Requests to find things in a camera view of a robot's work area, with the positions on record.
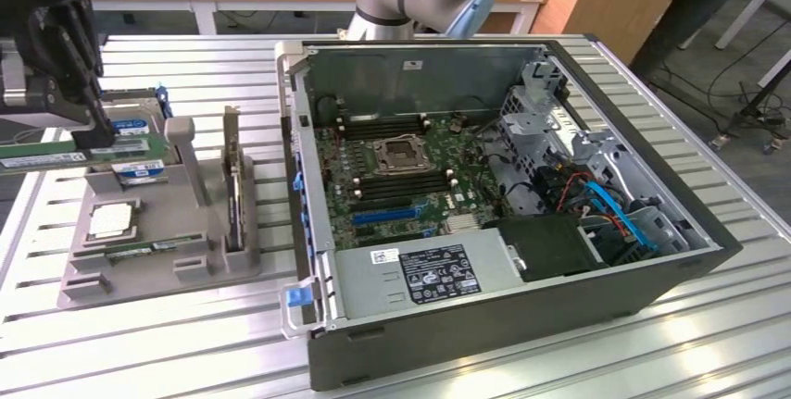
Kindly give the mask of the green RAM stick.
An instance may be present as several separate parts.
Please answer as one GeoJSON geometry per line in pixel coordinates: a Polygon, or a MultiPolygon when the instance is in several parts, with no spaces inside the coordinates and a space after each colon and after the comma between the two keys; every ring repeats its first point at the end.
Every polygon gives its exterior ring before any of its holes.
{"type": "Polygon", "coordinates": [[[173,251],[177,248],[177,245],[183,242],[184,240],[171,240],[165,242],[136,243],[108,247],[104,251],[104,256],[110,262],[138,256],[150,256],[173,251]]]}
{"type": "Polygon", "coordinates": [[[0,146],[0,173],[81,167],[154,156],[161,144],[146,136],[118,138],[110,147],[78,149],[73,141],[0,146]]]}

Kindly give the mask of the hard disk in blue caddy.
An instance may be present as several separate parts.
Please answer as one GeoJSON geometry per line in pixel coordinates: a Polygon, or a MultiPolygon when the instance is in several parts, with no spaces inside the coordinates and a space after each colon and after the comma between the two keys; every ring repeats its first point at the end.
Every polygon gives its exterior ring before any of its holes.
{"type": "MultiPolygon", "coordinates": [[[[164,86],[106,91],[102,107],[121,136],[153,134],[156,138],[164,139],[165,120],[172,116],[164,86]]],[[[101,165],[93,170],[112,170],[121,186],[128,187],[164,182],[165,167],[176,162],[177,153],[169,150],[161,158],[101,165]]]]}

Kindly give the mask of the silver CPU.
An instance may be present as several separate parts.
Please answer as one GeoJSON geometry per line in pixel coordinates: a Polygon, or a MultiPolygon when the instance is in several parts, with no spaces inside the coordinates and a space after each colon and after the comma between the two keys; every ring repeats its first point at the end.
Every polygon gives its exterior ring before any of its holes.
{"type": "Polygon", "coordinates": [[[132,222],[133,206],[128,203],[96,206],[90,212],[89,240],[105,239],[124,234],[132,222]]]}

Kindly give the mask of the graphics card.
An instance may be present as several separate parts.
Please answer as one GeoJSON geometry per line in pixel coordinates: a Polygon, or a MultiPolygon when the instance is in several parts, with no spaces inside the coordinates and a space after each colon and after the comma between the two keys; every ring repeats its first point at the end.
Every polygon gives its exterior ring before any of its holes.
{"type": "Polygon", "coordinates": [[[244,160],[239,143],[239,110],[227,106],[221,115],[221,166],[227,191],[228,234],[225,250],[240,252],[245,247],[244,226],[244,160]]]}

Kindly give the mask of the grey parts rack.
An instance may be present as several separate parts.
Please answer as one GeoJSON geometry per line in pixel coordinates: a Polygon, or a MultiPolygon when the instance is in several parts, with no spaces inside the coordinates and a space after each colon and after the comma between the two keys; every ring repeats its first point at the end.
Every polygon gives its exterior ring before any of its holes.
{"type": "Polygon", "coordinates": [[[240,252],[228,252],[223,145],[217,158],[199,160],[193,136],[191,118],[165,121],[164,138],[177,153],[177,162],[165,167],[164,182],[122,187],[112,170],[88,170],[57,308],[76,310],[185,293],[249,279],[259,273],[252,159],[241,149],[245,247],[240,252]],[[93,208],[117,203],[133,206],[129,229],[120,236],[89,240],[93,208]],[[165,253],[116,262],[104,256],[108,247],[171,240],[184,242],[165,253]]]}

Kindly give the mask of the metal CPU socket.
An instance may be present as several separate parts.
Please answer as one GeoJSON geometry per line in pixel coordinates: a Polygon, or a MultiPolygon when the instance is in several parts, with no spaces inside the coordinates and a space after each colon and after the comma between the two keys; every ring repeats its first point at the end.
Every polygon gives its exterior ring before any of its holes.
{"type": "Polygon", "coordinates": [[[372,173],[394,176],[435,169],[424,152],[424,141],[415,134],[403,134],[370,143],[375,159],[372,173]]]}

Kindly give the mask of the blue expansion slot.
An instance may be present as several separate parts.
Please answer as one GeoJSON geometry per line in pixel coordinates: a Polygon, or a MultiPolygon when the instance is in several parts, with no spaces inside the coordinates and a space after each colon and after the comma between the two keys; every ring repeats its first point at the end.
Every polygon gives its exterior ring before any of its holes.
{"type": "Polygon", "coordinates": [[[355,226],[363,226],[372,223],[416,219],[420,217],[423,209],[423,206],[410,206],[354,213],[351,223],[355,226]]]}

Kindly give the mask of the silver power supply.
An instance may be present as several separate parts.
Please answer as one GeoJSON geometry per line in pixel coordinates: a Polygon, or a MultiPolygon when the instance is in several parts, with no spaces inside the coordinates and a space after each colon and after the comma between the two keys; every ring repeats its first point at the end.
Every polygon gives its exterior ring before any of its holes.
{"type": "Polygon", "coordinates": [[[502,237],[486,229],[336,253],[338,313],[403,316],[523,285],[502,237]]]}

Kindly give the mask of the green motherboard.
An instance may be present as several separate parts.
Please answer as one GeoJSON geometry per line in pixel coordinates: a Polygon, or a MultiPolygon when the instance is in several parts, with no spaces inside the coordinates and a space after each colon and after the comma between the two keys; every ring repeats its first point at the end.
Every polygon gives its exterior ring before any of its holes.
{"type": "Polygon", "coordinates": [[[375,236],[388,236],[423,231],[426,237],[446,235],[443,220],[447,216],[472,214],[481,225],[511,214],[513,209],[499,193],[499,184],[493,174],[497,161],[507,157],[490,153],[486,147],[486,131],[459,112],[436,117],[424,114],[426,132],[418,135],[424,141],[424,152],[435,168],[446,171],[451,189],[447,192],[407,196],[412,206],[423,206],[416,219],[372,223],[380,230],[367,236],[358,236],[351,223],[350,205],[362,199],[354,196],[352,179],[372,173],[375,159],[371,142],[347,141],[338,130],[336,121],[315,129],[315,143],[319,154],[320,178],[326,194],[330,231],[339,250],[359,247],[356,241],[375,236]]]}

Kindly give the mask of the silver heat sink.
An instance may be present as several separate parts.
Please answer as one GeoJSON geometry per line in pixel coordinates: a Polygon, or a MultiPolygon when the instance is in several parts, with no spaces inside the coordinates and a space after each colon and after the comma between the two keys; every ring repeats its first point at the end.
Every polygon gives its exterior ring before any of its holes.
{"type": "Polygon", "coordinates": [[[446,234],[476,231],[479,229],[481,223],[472,214],[451,215],[443,220],[443,231],[446,234]]]}

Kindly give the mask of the perforated silver disk bay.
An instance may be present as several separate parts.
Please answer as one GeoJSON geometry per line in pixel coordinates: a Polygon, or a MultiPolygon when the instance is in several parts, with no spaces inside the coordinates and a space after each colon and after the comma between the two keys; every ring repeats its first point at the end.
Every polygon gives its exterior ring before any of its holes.
{"type": "Polygon", "coordinates": [[[494,163],[499,193],[518,214],[557,209],[567,184],[570,141],[577,124],[563,109],[565,76],[549,61],[529,63],[506,91],[495,125],[494,151],[507,161],[494,163]]]}

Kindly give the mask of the black PC case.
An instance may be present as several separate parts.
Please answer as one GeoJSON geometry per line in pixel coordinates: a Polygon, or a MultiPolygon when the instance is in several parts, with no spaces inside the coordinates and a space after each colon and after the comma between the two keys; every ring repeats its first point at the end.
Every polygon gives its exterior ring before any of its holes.
{"type": "MultiPolygon", "coordinates": [[[[479,355],[559,332],[626,318],[662,294],[696,279],[738,251],[740,243],[661,158],[636,124],[649,118],[637,80],[614,59],[597,74],[567,42],[547,39],[284,41],[275,48],[283,143],[291,189],[288,210],[297,281],[308,286],[312,305],[287,307],[280,295],[283,326],[305,341],[309,385],[330,391],[416,368],[479,355]],[[334,235],[330,231],[315,129],[338,117],[430,117],[459,112],[486,131],[494,151],[495,125],[506,91],[519,82],[523,66],[549,61],[562,71],[558,97],[579,134],[611,133],[641,156],[676,193],[714,245],[709,250],[660,256],[566,277],[523,282],[468,302],[374,320],[338,313],[334,235]]],[[[573,163],[557,209],[583,169],[573,163]]]]}

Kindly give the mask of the black tripod stand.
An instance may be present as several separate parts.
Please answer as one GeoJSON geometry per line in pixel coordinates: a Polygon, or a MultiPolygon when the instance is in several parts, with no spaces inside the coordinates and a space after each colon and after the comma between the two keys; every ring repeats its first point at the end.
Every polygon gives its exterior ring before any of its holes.
{"type": "Polygon", "coordinates": [[[709,147],[720,150],[742,130],[758,130],[768,133],[762,153],[772,155],[791,141],[791,107],[769,106],[769,98],[774,94],[782,79],[791,74],[791,49],[766,73],[766,79],[758,83],[760,90],[744,107],[736,111],[725,128],[709,141],[709,147]]]}

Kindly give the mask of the silver disk bay bracket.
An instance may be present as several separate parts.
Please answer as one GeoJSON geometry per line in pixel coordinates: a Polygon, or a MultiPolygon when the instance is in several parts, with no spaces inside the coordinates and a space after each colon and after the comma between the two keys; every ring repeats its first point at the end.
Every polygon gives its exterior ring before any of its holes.
{"type": "Polygon", "coordinates": [[[617,136],[579,134],[571,145],[583,171],[558,208],[579,215],[606,265],[709,250],[714,243],[690,211],[617,136]]]}

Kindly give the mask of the white table frame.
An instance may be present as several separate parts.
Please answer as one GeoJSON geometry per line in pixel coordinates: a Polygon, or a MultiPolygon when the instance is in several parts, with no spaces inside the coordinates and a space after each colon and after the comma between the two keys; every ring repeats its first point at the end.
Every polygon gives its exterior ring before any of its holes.
{"type": "MultiPolygon", "coordinates": [[[[728,46],[728,44],[733,40],[733,37],[745,27],[750,17],[754,15],[765,1],[766,0],[749,0],[749,3],[746,4],[740,14],[734,18],[733,22],[728,26],[726,30],[716,40],[716,49],[722,50],[728,46]]],[[[791,48],[788,49],[780,60],[770,67],[762,78],[757,81],[757,85],[762,90],[768,88],[770,80],[780,77],[782,67],[788,65],[791,65],[791,48]]]]}

